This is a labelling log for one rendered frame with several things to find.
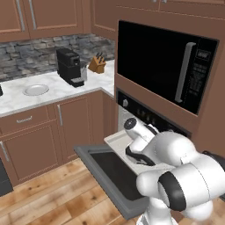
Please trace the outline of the brown corner wall cupboard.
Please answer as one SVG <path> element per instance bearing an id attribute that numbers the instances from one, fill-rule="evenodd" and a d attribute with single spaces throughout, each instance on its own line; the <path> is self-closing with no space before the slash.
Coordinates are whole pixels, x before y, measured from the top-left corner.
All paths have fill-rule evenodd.
<path id="1" fill-rule="evenodd" d="M 115 0 L 91 0 L 91 32 L 116 40 Z"/>

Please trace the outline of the white oven rack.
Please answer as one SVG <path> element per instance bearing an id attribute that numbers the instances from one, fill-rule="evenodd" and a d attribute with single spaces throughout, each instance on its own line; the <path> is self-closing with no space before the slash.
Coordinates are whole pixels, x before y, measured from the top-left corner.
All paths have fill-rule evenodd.
<path id="1" fill-rule="evenodd" d="M 105 143 L 120 157 L 120 159 L 136 174 L 139 175 L 144 171 L 171 171 L 173 166 L 160 163 L 154 166 L 135 164 L 127 158 L 126 147 L 132 141 L 125 130 L 109 135 L 104 139 Z"/>

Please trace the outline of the brown narrow base cupboard door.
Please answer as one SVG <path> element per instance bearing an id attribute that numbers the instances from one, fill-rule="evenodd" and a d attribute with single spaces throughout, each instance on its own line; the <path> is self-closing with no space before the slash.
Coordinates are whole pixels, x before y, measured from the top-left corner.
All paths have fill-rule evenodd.
<path id="1" fill-rule="evenodd" d="M 57 105 L 61 105 L 63 126 L 60 126 Z M 77 158 L 75 146 L 91 143 L 90 108 L 88 94 L 69 98 L 54 105 L 62 145 L 63 162 L 67 163 Z"/>

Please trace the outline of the brown wall cupboard door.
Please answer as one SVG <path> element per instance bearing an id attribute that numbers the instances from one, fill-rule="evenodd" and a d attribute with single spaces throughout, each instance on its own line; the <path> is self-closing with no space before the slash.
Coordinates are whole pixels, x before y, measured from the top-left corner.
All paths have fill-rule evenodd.
<path id="1" fill-rule="evenodd" d="M 0 0 L 0 42 L 30 39 L 23 0 L 20 3 L 25 22 L 24 32 L 21 31 L 16 0 Z"/>
<path id="2" fill-rule="evenodd" d="M 81 0 L 33 0 L 37 30 L 33 30 L 28 0 L 23 0 L 32 39 L 71 35 L 83 32 Z"/>

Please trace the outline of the black appliance front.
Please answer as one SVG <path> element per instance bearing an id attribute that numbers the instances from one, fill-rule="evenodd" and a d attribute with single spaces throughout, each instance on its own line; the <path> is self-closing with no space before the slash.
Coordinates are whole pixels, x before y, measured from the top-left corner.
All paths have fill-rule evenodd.
<path id="1" fill-rule="evenodd" d="M 13 191 L 13 187 L 11 185 L 11 181 L 8 177 L 8 174 L 4 168 L 4 164 L 2 159 L 0 158 L 0 197 L 8 194 Z"/>

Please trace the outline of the brown wide base cupboard door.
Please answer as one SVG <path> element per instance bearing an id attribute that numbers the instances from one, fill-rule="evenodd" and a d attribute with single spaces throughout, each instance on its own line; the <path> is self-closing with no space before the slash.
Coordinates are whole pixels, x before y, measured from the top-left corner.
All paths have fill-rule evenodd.
<path id="1" fill-rule="evenodd" d="M 10 161 L 0 146 L 0 157 L 13 186 L 22 184 L 62 165 L 56 120 L 50 120 L 0 137 Z"/>

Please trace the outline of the grey oven door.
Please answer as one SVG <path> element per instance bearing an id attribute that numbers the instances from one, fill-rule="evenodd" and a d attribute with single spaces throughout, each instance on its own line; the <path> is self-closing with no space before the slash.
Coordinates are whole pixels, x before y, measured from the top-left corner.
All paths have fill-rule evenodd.
<path id="1" fill-rule="evenodd" d="M 137 175 L 109 146 L 75 146 L 74 151 L 126 220 L 144 213 L 149 199 L 138 193 Z"/>

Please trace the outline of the black coffee machine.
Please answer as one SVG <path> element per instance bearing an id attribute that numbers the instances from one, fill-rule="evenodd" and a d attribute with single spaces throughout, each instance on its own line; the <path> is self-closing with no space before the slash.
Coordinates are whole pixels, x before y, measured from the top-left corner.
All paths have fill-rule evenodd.
<path id="1" fill-rule="evenodd" d="M 80 55 L 70 49 L 60 48 L 56 50 L 56 58 L 58 75 L 73 87 L 83 86 L 87 80 L 87 64 L 80 60 Z"/>

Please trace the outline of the brown drawer front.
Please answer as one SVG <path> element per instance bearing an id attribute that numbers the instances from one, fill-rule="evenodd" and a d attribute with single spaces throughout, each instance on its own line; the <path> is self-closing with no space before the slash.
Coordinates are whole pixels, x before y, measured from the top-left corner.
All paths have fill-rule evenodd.
<path id="1" fill-rule="evenodd" d="M 0 135 L 37 125 L 48 120 L 47 108 L 37 107 L 0 118 Z"/>

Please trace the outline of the white round plate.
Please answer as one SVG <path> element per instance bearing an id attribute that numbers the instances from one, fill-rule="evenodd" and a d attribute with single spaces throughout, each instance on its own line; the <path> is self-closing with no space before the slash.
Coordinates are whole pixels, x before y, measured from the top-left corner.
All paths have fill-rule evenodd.
<path id="1" fill-rule="evenodd" d="M 23 93 L 26 96 L 39 96 L 49 91 L 49 88 L 45 84 L 33 84 L 24 88 Z"/>

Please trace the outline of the black microwave oven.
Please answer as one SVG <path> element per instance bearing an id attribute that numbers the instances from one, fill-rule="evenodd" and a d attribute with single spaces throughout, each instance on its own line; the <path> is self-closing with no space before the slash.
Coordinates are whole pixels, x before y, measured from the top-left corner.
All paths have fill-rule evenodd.
<path id="1" fill-rule="evenodd" d="M 188 42 L 192 51 L 182 102 L 175 101 L 179 73 Z M 123 77 L 198 113 L 219 41 L 121 20 L 118 23 L 117 72 Z"/>

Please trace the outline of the wooden knife block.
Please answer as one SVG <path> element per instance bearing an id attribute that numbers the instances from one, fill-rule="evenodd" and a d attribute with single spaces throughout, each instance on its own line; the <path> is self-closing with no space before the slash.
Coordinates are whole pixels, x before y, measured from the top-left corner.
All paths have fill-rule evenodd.
<path id="1" fill-rule="evenodd" d="M 91 63 L 88 67 L 92 72 L 96 72 L 98 74 L 102 74 L 105 72 L 105 58 L 102 53 L 97 53 L 92 59 Z"/>

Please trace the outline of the brown cupboard above microwave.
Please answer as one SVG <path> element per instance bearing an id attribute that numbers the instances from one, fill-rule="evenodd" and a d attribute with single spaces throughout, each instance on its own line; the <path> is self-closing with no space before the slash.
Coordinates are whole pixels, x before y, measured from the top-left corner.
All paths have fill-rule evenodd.
<path id="1" fill-rule="evenodd" d="M 225 0 L 114 0 L 116 6 L 225 20 Z"/>

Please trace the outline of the black and silver oven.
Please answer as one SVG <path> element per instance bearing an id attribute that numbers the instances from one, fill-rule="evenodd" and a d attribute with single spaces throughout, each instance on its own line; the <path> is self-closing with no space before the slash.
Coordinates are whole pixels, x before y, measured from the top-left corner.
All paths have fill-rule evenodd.
<path id="1" fill-rule="evenodd" d="M 124 99 L 128 101 L 127 107 L 122 105 Z M 194 148 L 192 142 L 179 133 L 169 121 L 124 91 L 117 90 L 116 100 L 123 110 L 131 114 L 131 117 L 126 119 L 123 125 L 126 133 L 132 139 L 126 147 L 127 155 L 144 156 L 149 153 L 155 155 L 174 153 L 184 156 Z"/>

